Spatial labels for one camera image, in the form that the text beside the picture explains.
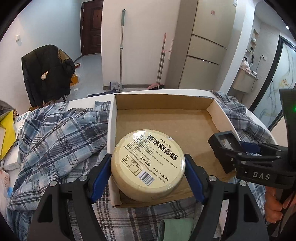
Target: plaid shirt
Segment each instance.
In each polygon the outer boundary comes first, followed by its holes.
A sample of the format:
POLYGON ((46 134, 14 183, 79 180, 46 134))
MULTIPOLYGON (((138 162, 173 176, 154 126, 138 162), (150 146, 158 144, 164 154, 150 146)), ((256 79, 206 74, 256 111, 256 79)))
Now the plaid shirt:
MULTIPOLYGON (((245 107, 236 99, 218 92, 214 94, 224 102, 220 105, 242 140, 271 142, 271 137, 246 116, 245 107)), ((22 167, 8 210, 8 223, 21 240, 27 238, 31 217, 49 182, 74 181, 98 165, 107 152, 106 123, 109 103, 96 103, 94 110, 71 109, 65 112, 66 105, 67 103, 63 102, 35 110, 22 130, 22 167), (93 133, 93 130, 96 130, 97 137, 101 136, 102 139, 93 140, 97 143, 90 141, 92 135, 89 133, 93 133), (81 141, 79 138, 83 135, 86 135, 85 140, 89 141, 81 141), (73 143, 86 149, 87 154, 79 150, 73 153, 73 148, 70 147, 73 143)), ((263 212, 264 187, 252 183, 248 185, 263 212)), ((68 208, 74 237, 76 240, 82 240, 72 201, 68 202, 68 208)), ((152 241, 157 238, 157 225, 161 219, 193 218, 195 199, 192 197, 152 207, 115 208, 111 205, 109 189, 106 187, 102 198, 93 208, 107 240, 152 241)))

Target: round container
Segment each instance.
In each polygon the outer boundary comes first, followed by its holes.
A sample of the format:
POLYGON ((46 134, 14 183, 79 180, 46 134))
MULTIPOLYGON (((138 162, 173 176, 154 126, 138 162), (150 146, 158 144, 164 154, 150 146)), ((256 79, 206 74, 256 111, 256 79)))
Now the round container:
POLYGON ((154 130, 127 134, 116 145, 111 173, 129 198, 151 202, 169 195, 181 182, 185 158, 179 145, 154 130))

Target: white table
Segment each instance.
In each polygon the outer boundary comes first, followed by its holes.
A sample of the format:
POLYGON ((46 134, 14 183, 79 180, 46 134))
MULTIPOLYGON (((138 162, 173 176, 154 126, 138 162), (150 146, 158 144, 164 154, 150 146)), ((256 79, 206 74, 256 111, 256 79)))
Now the white table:
MULTIPOLYGON (((216 98, 216 96, 209 91, 194 90, 194 89, 143 90, 143 91, 123 92, 120 94, 126 94, 126 93, 128 93, 128 94, 160 93, 160 94, 176 94, 176 95, 188 95, 188 96, 208 96, 208 97, 213 97, 217 101, 219 101, 216 98)), ((72 108, 94 108, 95 101, 100 101, 100 102, 110 101, 110 100, 112 100, 113 95, 114 94, 107 94, 107 95, 94 96, 94 97, 89 97, 89 98, 84 98, 84 99, 72 100, 69 102, 66 110, 69 110, 72 108)), ((271 135, 271 133, 269 132, 267 127, 249 110, 247 110, 247 116, 249 116, 255 123, 257 123, 258 125, 263 127, 271 135)), ((10 175, 9 187, 13 188, 19 171, 20 171, 20 168, 14 169, 12 171, 8 171, 8 174, 10 175)))

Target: yellow paper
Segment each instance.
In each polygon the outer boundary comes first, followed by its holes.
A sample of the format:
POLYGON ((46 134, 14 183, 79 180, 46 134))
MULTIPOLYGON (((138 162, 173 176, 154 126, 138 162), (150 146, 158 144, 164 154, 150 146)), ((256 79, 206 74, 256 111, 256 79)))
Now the yellow paper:
POLYGON ((8 115, 0 122, 1 127, 5 129, 5 136, 2 144, 0 160, 3 159, 8 150, 15 143, 16 136, 13 124, 13 111, 10 111, 8 115))

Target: human hand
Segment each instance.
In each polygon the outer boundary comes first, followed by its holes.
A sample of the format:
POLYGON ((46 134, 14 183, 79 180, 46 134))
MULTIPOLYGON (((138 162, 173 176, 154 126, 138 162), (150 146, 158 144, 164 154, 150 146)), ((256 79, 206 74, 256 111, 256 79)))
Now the human hand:
MULTIPOLYGON (((265 218, 270 223, 276 223, 282 219, 283 214, 281 213, 282 208, 286 209, 291 201, 292 195, 290 195, 287 200, 281 204, 275 197, 276 189, 271 187, 265 187, 265 218)), ((296 204, 296 196, 294 196, 290 206, 294 206, 296 204)))

